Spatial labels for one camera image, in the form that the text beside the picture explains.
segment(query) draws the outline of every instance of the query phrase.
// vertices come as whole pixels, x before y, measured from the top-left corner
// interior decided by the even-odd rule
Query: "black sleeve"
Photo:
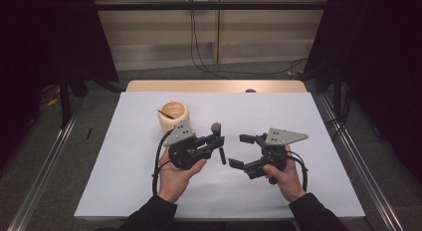
[[[154,195],[138,211],[132,213],[118,230],[170,230],[176,209],[176,204]]]
[[[323,207],[311,193],[292,202],[289,206],[302,231],[348,230],[347,227],[345,227],[331,211]]]

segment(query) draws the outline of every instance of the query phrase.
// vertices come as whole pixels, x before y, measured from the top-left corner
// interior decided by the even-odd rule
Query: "metal plate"
[[[164,147],[178,143],[192,136],[195,136],[195,131],[190,127],[189,123],[183,119],[176,125],[173,132],[164,141]]]
[[[267,145],[285,145],[308,138],[307,134],[270,128],[265,143]]]

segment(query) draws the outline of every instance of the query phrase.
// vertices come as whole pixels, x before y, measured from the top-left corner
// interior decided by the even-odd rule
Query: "hand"
[[[157,195],[168,202],[174,203],[185,191],[189,184],[189,179],[201,171],[207,160],[199,160],[189,170],[176,168],[172,162],[165,163],[169,160],[168,148],[166,148],[159,159],[159,165],[162,167],[159,173],[160,179]]]
[[[286,150],[290,151],[290,147],[288,145],[286,145]],[[296,171],[294,160],[287,160],[286,169],[284,171],[278,170],[271,164],[266,164],[264,166],[264,171],[270,177],[275,177],[277,179],[280,191],[288,201],[293,202],[306,194],[299,182],[298,172]]]

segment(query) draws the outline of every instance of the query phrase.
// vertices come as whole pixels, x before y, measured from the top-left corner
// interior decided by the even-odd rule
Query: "cup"
[[[162,113],[158,113],[159,123],[163,134],[173,129],[181,120],[190,123],[188,107],[178,101],[170,101],[163,105],[160,109],[168,117]]]

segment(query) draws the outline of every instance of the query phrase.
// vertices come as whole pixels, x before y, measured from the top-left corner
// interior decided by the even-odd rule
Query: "gray floor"
[[[262,73],[281,71],[289,65],[290,63],[287,62],[250,63],[209,66],[209,69],[260,74],[221,74],[230,79],[287,80],[290,76],[286,73],[275,75]],[[120,72],[119,77],[120,83],[116,85],[122,88],[125,88],[131,80],[221,79],[208,72],[199,71],[195,67]],[[73,105],[82,100],[83,106],[69,139],[53,167],[49,182],[42,190],[41,198],[26,224],[26,230],[95,230],[99,227],[117,227],[121,223],[121,221],[88,222],[73,217],[119,98],[119,95],[95,84],[87,83],[87,85],[90,88],[87,97],[79,99],[72,96]],[[306,82],[306,86],[313,93],[322,119],[329,120],[320,100],[322,95],[315,93],[314,81]],[[54,92],[55,90],[50,90],[43,94],[43,100],[49,99]],[[331,96],[332,92],[328,91],[327,95]],[[3,169],[0,179],[0,230],[7,230],[9,227],[56,140],[60,124],[60,104],[52,107],[40,105],[29,132]],[[419,230],[422,226],[420,219],[422,217],[422,185],[397,160],[388,141],[376,135],[375,124],[355,100],[351,101],[346,128],[403,229]],[[328,130],[331,134],[335,133],[332,126]],[[368,221],[352,219],[345,220],[344,223],[350,230],[371,230],[369,224],[374,230],[387,230],[378,207],[339,137],[334,140],[334,145]],[[229,223],[226,230],[277,230],[277,225],[256,222]],[[212,230],[218,225],[216,223],[181,223],[180,226],[185,230]]]

